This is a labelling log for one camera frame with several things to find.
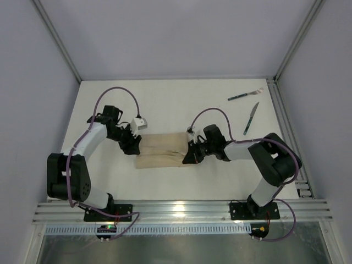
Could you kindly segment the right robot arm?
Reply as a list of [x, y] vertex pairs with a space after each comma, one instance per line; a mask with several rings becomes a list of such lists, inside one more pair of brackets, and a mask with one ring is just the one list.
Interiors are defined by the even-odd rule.
[[182, 163], [198, 164], [210, 155], [225, 162], [254, 161], [262, 178], [245, 202], [230, 202], [230, 217], [232, 220], [279, 219], [278, 206], [273, 199], [302, 167], [298, 155], [275, 133], [237, 143], [226, 140], [215, 124], [206, 126], [203, 132], [204, 135], [188, 141], [188, 151]]

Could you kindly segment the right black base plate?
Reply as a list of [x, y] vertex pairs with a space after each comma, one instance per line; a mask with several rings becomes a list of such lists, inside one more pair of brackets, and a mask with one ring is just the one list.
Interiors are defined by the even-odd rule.
[[276, 202], [269, 202], [267, 205], [260, 207], [255, 202], [240, 202], [232, 200], [229, 203], [229, 213], [231, 220], [273, 220], [280, 219], [280, 213]]

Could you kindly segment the left aluminium frame post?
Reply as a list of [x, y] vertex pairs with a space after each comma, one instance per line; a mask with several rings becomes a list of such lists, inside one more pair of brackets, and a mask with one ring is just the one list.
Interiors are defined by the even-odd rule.
[[52, 38], [55, 46], [58, 48], [61, 56], [63, 57], [65, 63], [67, 64], [70, 72], [74, 75], [76, 81], [81, 84], [83, 81], [82, 77], [80, 76], [76, 66], [74, 65], [74, 62], [69, 55], [60, 35], [58, 34], [56, 28], [54, 27], [47, 11], [45, 10], [45, 7], [43, 6], [42, 2], [39, 0], [31, 0], [30, 1], [33, 7], [35, 8], [38, 16], [42, 20], [45, 28], [47, 29], [50, 37]]

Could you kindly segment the green handled knife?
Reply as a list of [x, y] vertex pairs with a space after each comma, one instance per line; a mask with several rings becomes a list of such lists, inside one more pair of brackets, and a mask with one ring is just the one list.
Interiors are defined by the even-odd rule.
[[245, 127], [245, 129], [244, 129], [243, 135], [246, 135], [246, 134], [248, 133], [248, 130], [249, 130], [249, 128], [250, 128], [250, 125], [251, 125], [251, 123], [252, 123], [252, 120], [253, 120], [253, 118], [254, 118], [254, 115], [255, 115], [255, 113], [256, 113], [256, 110], [257, 110], [259, 104], [260, 104], [260, 103], [257, 102], [257, 103], [253, 106], [253, 108], [252, 108], [252, 110], [251, 110], [251, 112], [250, 112], [249, 120], [248, 120], [248, 122], [247, 122], [247, 124], [246, 124], [246, 127]]

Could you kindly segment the left controller board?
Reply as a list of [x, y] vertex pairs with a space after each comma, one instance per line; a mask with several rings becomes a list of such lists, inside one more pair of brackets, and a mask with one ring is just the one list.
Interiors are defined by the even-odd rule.
[[117, 234], [116, 225], [106, 224], [101, 225], [96, 229], [96, 237], [99, 240], [109, 240], [111, 237]]

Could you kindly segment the right aluminium frame post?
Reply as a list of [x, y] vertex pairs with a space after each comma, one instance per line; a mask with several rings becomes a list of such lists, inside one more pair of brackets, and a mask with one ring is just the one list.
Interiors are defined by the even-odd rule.
[[302, 44], [305, 36], [307, 35], [310, 28], [312, 27], [314, 21], [316, 20], [325, 2], [326, 2], [325, 0], [315, 0], [312, 6], [309, 8], [308, 13], [304, 17], [297, 33], [295, 34], [295, 37], [292, 43], [290, 44], [281, 64], [279, 65], [279, 68], [274, 76], [275, 82], [278, 82], [282, 77], [287, 66], [289, 65], [290, 61], [293, 59], [294, 55], [296, 54], [300, 45]]

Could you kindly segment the beige cloth napkin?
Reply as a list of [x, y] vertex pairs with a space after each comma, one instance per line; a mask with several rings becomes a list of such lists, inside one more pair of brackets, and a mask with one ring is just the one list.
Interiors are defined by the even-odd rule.
[[182, 161], [188, 151], [186, 132], [143, 135], [136, 157], [137, 169], [187, 167]]

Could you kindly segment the aluminium frame post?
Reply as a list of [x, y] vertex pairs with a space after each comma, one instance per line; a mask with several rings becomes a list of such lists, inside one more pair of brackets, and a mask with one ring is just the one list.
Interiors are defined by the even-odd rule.
[[60, 35], [58, 34], [56, 28], [54, 27], [47, 11], [45, 10], [45, 7], [43, 6], [42, 2], [39, 0], [31, 0], [30, 1], [33, 7], [35, 8], [38, 16], [42, 20], [45, 28], [47, 29], [50, 37], [52, 38], [55, 46], [58, 48], [61, 56], [63, 57], [65, 63], [67, 64], [70, 72], [74, 75], [76, 81], [81, 84], [83, 81], [82, 77], [80, 76], [76, 66], [74, 65], [74, 62], [69, 55]]
[[292, 43], [290, 44], [281, 64], [279, 65], [279, 68], [274, 76], [275, 82], [278, 82], [282, 77], [287, 66], [289, 65], [290, 61], [293, 59], [294, 55], [296, 54], [300, 45], [302, 44], [305, 36], [307, 35], [310, 28], [312, 27], [314, 21], [316, 20], [325, 2], [326, 2], [325, 0], [315, 0], [312, 6], [309, 8], [308, 13], [304, 17], [297, 33], [295, 34], [295, 37]]

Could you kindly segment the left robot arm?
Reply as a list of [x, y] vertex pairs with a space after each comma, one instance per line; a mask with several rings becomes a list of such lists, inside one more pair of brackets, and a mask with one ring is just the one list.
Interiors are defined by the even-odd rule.
[[108, 215], [115, 214], [113, 196], [92, 186], [87, 162], [105, 139], [117, 142], [125, 155], [140, 154], [142, 137], [139, 131], [147, 128], [147, 121], [137, 115], [130, 123], [123, 123], [120, 121], [122, 114], [115, 106], [105, 106], [102, 113], [87, 120], [88, 128], [73, 147], [49, 155], [47, 195], [50, 198], [66, 200], [72, 206], [85, 206]]

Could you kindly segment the right controller board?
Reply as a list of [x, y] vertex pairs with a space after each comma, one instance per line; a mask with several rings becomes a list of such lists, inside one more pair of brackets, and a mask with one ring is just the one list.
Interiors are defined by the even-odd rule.
[[250, 236], [254, 239], [263, 240], [269, 233], [269, 227], [264, 224], [252, 224], [250, 228]]

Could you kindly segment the aluminium right side rail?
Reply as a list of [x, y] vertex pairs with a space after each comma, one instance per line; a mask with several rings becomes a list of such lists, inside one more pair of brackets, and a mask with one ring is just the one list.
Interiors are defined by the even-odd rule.
[[298, 195], [301, 199], [315, 199], [313, 189], [308, 178], [307, 170], [304, 165], [304, 160], [294, 135], [294, 130], [289, 120], [288, 112], [284, 105], [282, 95], [279, 91], [279, 86], [274, 78], [266, 79], [266, 83], [278, 119], [283, 140], [299, 156], [302, 162], [302, 167], [300, 168], [299, 174], [295, 180]]

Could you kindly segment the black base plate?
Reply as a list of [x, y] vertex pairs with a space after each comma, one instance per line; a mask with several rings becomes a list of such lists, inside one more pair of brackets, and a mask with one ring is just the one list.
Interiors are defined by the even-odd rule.
[[86, 209], [84, 215], [84, 222], [131, 222], [132, 216], [119, 217], [128, 215], [133, 212], [133, 205], [114, 204], [110, 208], [104, 209]]
[[280, 219], [280, 213], [276, 202], [269, 202], [267, 205], [260, 207], [255, 202], [240, 202], [232, 200], [229, 203], [229, 213], [231, 220], [273, 220]]

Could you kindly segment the aluminium rail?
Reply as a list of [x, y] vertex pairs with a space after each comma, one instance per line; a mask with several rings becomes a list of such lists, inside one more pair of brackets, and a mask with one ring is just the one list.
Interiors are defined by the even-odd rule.
[[299, 156], [302, 162], [302, 167], [300, 168], [299, 174], [295, 180], [298, 195], [301, 199], [315, 199], [313, 189], [308, 178], [307, 170], [304, 165], [304, 160], [294, 135], [294, 130], [289, 120], [288, 112], [284, 105], [282, 95], [279, 91], [279, 86], [274, 78], [266, 79], [266, 83], [278, 119], [283, 140]]
[[[331, 221], [332, 212], [325, 200], [287, 200], [298, 222]], [[139, 212], [138, 223], [230, 223], [229, 201], [116, 201], [118, 204], [132, 204]], [[82, 223], [84, 211], [71, 208], [65, 201], [50, 200], [37, 205], [32, 224], [75, 224]]]

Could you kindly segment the green handled fork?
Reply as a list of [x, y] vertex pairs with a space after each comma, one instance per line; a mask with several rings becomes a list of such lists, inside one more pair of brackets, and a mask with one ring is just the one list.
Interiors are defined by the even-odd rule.
[[228, 101], [232, 101], [232, 100], [236, 100], [236, 99], [243, 98], [243, 97], [250, 96], [250, 95], [258, 95], [258, 94], [260, 94], [262, 92], [263, 92], [263, 88], [261, 87], [261, 88], [255, 90], [255, 91], [246, 92], [246, 93], [242, 93], [240, 95], [229, 97], [227, 100]]

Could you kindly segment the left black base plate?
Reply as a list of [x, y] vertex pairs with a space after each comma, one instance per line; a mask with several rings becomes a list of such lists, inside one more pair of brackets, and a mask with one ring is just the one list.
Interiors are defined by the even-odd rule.
[[119, 217], [128, 215], [133, 212], [133, 205], [114, 204], [110, 208], [104, 209], [86, 209], [84, 215], [84, 222], [131, 222], [132, 216]]

